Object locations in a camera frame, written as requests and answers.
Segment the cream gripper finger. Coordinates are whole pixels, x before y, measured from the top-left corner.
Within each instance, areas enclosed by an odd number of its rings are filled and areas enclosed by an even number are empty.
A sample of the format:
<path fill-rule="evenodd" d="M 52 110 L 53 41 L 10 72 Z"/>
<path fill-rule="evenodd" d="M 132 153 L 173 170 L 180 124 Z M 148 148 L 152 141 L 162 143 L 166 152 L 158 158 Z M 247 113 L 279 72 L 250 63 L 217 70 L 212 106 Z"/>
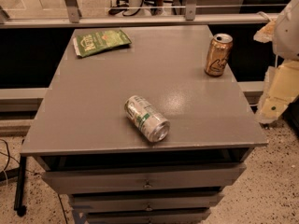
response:
<path fill-rule="evenodd" d="M 256 34 L 253 36 L 253 39 L 261 43 L 271 42 L 273 39 L 275 25 L 275 21 L 268 22 L 264 27 L 256 32 Z"/>
<path fill-rule="evenodd" d="M 270 66 L 265 73 L 263 94 L 255 118 L 270 124 L 284 113 L 299 96 L 299 62 L 285 60 L 278 68 Z"/>

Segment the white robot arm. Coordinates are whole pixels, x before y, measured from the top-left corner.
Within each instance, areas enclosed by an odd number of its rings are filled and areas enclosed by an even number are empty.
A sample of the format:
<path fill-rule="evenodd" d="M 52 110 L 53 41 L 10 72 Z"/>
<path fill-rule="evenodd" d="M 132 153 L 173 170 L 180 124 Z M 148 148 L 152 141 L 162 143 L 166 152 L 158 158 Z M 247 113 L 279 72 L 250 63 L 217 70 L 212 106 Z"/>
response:
<path fill-rule="evenodd" d="M 263 82 L 256 119 L 262 124 L 277 120 L 299 96 L 299 0 L 291 0 L 273 27 L 273 52 L 283 63 L 269 67 Z"/>

